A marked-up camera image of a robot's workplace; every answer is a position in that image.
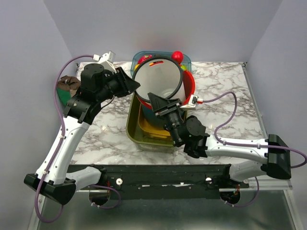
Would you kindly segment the white cylindrical container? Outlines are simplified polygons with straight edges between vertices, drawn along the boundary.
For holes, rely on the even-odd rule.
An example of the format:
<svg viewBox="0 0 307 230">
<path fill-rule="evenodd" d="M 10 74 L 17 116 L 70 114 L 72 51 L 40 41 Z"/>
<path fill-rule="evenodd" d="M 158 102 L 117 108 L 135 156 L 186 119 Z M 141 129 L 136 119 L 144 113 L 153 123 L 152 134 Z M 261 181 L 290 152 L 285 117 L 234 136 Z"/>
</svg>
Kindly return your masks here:
<svg viewBox="0 0 307 230">
<path fill-rule="evenodd" d="M 149 66 L 154 61 L 163 64 Z M 180 99 L 185 101 L 183 86 L 183 70 L 178 63 L 168 57 L 152 57 L 134 71 L 132 79 L 141 86 L 136 90 L 136 96 L 150 103 L 148 93 L 154 93 L 166 99 Z"/>
</svg>

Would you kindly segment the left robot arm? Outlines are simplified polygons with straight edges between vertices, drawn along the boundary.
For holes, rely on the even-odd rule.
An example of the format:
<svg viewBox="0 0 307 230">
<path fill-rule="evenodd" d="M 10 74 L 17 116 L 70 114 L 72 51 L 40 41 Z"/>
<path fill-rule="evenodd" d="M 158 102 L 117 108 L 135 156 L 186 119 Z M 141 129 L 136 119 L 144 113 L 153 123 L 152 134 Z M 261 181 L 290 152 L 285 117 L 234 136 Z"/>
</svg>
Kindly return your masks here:
<svg viewBox="0 0 307 230">
<path fill-rule="evenodd" d="M 102 189 L 107 184 L 106 169 L 89 165 L 85 169 L 68 172 L 74 152 L 94 118 L 102 109 L 102 102 L 113 97 L 125 97 L 140 84 L 121 68 L 90 63 L 80 75 L 81 85 L 69 99 L 63 113 L 58 138 L 35 173 L 25 176 L 24 183 L 39 194 L 66 205 L 74 193 L 92 185 Z"/>
</svg>

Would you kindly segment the red mesh basket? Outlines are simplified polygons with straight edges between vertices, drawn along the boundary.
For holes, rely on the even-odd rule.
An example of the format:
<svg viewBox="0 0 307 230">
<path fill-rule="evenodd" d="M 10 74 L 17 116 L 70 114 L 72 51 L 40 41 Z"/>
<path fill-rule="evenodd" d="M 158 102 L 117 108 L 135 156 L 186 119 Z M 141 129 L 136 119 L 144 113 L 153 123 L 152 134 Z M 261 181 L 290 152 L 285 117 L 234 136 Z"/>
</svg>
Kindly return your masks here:
<svg viewBox="0 0 307 230">
<path fill-rule="evenodd" d="M 194 92 L 195 92 L 195 80 L 194 80 L 192 74 L 188 70 L 183 71 L 183 86 L 184 86 L 184 90 L 185 90 L 186 99 L 185 99 L 185 101 L 182 102 L 182 104 L 186 105 L 186 104 L 188 104 L 191 95 L 194 94 Z M 138 100 L 140 101 L 140 103 L 142 105 L 144 105 L 146 108 L 152 110 L 152 106 L 151 106 L 150 103 L 144 101 L 139 96 L 136 96 L 136 97 L 138 98 Z"/>
</svg>

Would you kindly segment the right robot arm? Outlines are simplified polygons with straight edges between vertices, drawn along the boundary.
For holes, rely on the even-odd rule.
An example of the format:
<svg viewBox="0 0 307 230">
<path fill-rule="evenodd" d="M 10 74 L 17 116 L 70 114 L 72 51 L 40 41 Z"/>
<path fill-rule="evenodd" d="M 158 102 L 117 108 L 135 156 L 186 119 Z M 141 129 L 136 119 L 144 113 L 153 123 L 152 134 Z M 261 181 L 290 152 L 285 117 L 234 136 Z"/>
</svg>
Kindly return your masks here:
<svg viewBox="0 0 307 230">
<path fill-rule="evenodd" d="M 244 159 L 243 163 L 232 164 L 229 171 L 221 175 L 223 186 L 230 188 L 237 182 L 261 175 L 280 180 L 291 178 L 290 150 L 277 135 L 258 140 L 209 135 L 196 116 L 183 120 L 180 115 L 182 110 L 194 109 L 204 102 L 198 96 L 191 95 L 187 105 L 179 99 L 166 99 L 151 92 L 148 96 L 156 117 L 164 120 L 164 129 L 170 133 L 173 145 L 183 146 L 189 156 L 196 159 L 217 156 Z"/>
</svg>

